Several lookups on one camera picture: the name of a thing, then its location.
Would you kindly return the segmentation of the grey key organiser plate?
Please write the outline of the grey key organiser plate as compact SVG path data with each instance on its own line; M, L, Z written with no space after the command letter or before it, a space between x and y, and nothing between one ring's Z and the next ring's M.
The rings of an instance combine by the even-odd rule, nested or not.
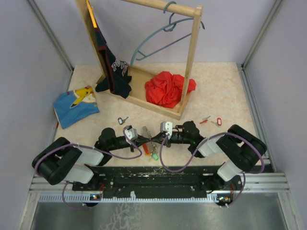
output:
M142 135L145 137L145 138L151 138L151 134L150 134L150 131L148 130L148 128L146 126L143 126L142 127ZM146 143L147 144L147 147L148 147L148 150L149 151L153 151L156 149L156 145L153 143L153 142L148 142Z

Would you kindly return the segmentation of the key with green tag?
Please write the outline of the key with green tag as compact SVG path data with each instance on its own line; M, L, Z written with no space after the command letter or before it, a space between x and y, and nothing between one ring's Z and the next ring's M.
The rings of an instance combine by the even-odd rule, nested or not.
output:
M157 151L153 150L150 152L150 156L152 159L154 159L155 161L159 160L159 156L158 156L158 153Z

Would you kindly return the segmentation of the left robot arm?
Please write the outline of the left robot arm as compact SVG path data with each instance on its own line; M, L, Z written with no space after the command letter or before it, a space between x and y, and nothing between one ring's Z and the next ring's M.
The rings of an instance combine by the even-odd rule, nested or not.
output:
M98 141L93 147L71 143L60 137L43 150L32 161L35 173L43 177L50 185L62 181L82 183L89 190L96 189L100 184L91 166L104 166L111 158L133 160L142 156L140 146L150 142L149 137L137 134L132 126L123 129L123 136L117 137L114 129L102 130ZM121 157L111 153L113 150L130 148L139 151L134 157Z

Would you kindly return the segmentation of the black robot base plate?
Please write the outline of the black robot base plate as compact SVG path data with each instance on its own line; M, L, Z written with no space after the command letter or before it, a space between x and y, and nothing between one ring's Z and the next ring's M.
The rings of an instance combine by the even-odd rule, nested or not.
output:
M100 191L104 198L137 199L206 198L213 192L239 191L243 182L239 175L223 181L216 166L189 166L171 173L161 166L152 167L93 167L94 176L87 184L74 182L73 191Z

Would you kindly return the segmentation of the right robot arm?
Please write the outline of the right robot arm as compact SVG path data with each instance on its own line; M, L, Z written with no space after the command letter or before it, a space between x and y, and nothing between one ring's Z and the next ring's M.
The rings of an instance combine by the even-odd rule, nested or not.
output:
M262 173L262 156L267 146L257 137L239 125L232 125L227 132L204 138L193 121L187 121L175 127L171 122L162 122L160 133L151 138L154 143L171 147L172 144L189 144L192 157L205 158L213 154L224 153L228 161L217 170L214 184L224 190L231 184L231 179L239 173Z

